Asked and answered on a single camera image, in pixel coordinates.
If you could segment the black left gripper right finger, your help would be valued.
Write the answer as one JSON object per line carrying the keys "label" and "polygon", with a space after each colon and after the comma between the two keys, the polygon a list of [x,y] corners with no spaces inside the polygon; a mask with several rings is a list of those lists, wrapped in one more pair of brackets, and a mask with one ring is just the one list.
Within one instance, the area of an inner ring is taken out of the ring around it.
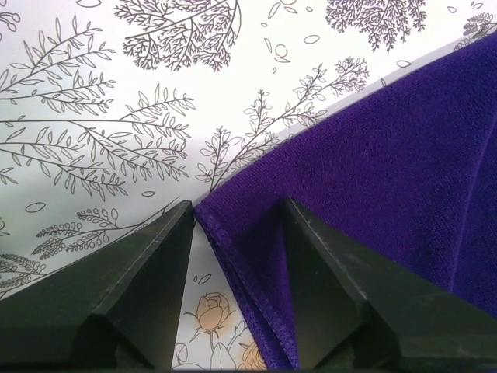
{"label": "black left gripper right finger", "polygon": [[496,321],[288,199],[284,245],[303,369],[493,369]]}

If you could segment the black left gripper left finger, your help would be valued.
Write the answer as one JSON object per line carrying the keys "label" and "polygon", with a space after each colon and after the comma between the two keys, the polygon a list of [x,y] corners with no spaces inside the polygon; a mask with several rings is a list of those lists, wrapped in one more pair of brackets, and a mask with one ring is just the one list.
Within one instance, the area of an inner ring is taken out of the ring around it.
{"label": "black left gripper left finger", "polygon": [[170,368],[193,227],[182,201],[3,300],[2,368]]}

